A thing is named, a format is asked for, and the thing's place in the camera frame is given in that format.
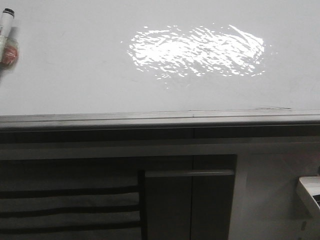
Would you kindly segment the dark grey cabinet panel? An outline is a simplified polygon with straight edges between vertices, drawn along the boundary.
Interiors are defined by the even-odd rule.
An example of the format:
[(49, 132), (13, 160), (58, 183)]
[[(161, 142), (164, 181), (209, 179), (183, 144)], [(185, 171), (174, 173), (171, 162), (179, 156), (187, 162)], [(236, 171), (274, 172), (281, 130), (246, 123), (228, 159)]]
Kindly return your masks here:
[(227, 240), (234, 191), (231, 169), (147, 171), (148, 240)]

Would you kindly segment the white whiteboard marker pen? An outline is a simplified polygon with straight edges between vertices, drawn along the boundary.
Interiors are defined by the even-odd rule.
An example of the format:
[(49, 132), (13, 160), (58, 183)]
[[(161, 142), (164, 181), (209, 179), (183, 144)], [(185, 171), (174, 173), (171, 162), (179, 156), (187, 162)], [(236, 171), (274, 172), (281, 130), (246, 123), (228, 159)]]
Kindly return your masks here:
[(19, 56), (18, 42), (10, 37), (15, 12), (5, 8), (0, 17), (0, 68), (9, 69), (17, 61)]

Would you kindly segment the white plastic tray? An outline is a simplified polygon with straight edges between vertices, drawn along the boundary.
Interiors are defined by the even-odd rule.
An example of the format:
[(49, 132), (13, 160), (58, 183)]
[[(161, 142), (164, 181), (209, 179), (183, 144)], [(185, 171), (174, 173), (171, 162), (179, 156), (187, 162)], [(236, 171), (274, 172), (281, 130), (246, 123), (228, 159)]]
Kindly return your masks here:
[(303, 176), (298, 179), (296, 192), (312, 217), (320, 218), (320, 177)]

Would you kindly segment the dark slatted chair back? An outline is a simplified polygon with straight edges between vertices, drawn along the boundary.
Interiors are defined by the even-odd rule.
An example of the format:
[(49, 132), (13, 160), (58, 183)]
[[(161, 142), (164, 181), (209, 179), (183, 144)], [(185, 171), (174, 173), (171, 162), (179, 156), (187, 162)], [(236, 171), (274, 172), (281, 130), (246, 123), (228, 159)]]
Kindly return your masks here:
[(145, 240), (137, 171), (24, 184), (0, 192), (3, 240)]

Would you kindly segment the grey aluminium whiteboard frame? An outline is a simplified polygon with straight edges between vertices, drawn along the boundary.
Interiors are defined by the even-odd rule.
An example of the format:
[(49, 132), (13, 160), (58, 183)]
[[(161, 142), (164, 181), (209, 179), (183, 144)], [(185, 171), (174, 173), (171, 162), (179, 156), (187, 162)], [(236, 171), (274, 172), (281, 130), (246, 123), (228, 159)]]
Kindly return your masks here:
[(156, 112), (2, 115), (1, 132), (318, 125), (318, 109), (258, 108)]

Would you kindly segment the white glossy whiteboard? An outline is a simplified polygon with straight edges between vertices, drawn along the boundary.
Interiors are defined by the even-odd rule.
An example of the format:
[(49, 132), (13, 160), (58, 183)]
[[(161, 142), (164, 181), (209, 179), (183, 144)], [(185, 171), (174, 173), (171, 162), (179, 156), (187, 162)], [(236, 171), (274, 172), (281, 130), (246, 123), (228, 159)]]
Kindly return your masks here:
[(320, 107), (317, 0), (3, 0), (0, 113)]

